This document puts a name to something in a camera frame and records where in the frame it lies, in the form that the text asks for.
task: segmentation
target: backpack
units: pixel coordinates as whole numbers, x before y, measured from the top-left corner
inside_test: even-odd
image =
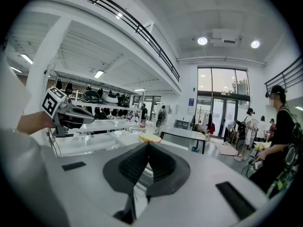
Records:
[[[164,111],[161,111],[161,110],[160,110],[160,112],[159,112],[159,114],[158,114],[158,120],[162,120],[162,119],[163,119],[163,112],[164,112]]]
[[[246,123],[245,123],[245,120],[247,119],[247,117],[244,119],[243,122],[241,122],[241,124],[238,126],[238,136],[239,136],[239,139],[244,139],[245,136],[246,136]]]

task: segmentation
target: railing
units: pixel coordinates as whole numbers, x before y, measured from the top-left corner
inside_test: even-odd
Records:
[[[267,92],[271,90],[274,85],[281,85],[288,89],[291,86],[303,81],[303,58],[300,55],[289,67],[273,77],[265,83]]]
[[[153,38],[153,36],[148,32],[148,30],[137,20],[135,19],[129,12],[127,12],[120,5],[115,3],[112,0],[87,0],[91,2],[93,5],[96,5],[110,14],[114,15],[117,19],[124,21],[128,24],[136,34],[139,34],[145,41],[148,43],[154,51],[159,55],[159,57],[165,62],[168,66],[169,70],[179,81],[180,75],[178,74],[176,68],[168,58],[167,54],[158,44],[158,42]]]

